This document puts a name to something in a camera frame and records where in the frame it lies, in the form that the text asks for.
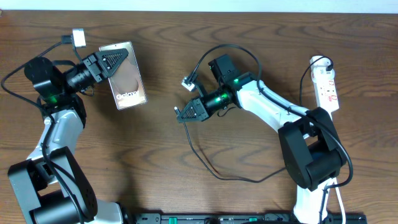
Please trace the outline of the grey Galaxy smartphone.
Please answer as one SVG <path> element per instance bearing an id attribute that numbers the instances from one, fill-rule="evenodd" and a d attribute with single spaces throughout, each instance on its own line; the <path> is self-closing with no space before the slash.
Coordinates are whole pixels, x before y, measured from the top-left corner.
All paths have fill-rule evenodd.
<path id="1" fill-rule="evenodd" d="M 116 49 L 126 49 L 128 51 L 127 58 L 116 70 L 116 73 L 108 79 L 117 109 L 125 110 L 147 103 L 147 96 L 132 42 L 120 42 L 99 47 L 100 51 Z"/>

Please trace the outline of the white power strip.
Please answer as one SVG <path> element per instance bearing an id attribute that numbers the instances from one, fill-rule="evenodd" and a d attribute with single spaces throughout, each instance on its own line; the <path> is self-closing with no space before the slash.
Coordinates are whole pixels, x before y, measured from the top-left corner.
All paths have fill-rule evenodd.
<path id="1" fill-rule="evenodd" d="M 340 108 L 332 61 L 321 55 L 313 56 L 310 59 L 310 69 L 317 106 L 332 117 L 332 113 Z"/>

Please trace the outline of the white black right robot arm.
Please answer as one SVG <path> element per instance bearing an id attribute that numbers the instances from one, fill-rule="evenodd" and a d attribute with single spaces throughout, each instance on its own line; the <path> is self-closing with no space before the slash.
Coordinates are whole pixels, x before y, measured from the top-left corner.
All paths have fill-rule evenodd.
<path id="1" fill-rule="evenodd" d="M 332 112 L 338 110 L 335 71 L 332 59 L 316 55 L 310 59 L 317 108 L 295 105 L 268 88 L 260 76 L 241 73 L 228 55 L 209 64 L 219 82 L 217 90 L 200 91 L 183 110 L 176 110 L 182 124 L 205 121 L 230 104 L 259 117 L 279 136 L 285 169 L 297 184 L 294 217 L 300 223 L 324 223 L 331 189 L 338 190 L 351 181 L 339 183 L 343 165 L 352 164 L 333 124 Z"/>

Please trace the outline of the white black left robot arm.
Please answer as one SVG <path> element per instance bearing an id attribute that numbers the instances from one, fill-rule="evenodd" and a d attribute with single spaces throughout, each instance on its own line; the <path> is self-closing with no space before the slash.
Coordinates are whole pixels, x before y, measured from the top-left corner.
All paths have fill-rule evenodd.
<path id="1" fill-rule="evenodd" d="M 27 223 L 135 222 L 120 203 L 96 197 L 73 156 L 86 124 L 78 93 L 112 77 L 127 56 L 126 49 L 106 50 L 75 64 L 39 55 L 23 66 L 45 124 L 34 151 L 7 173 Z"/>

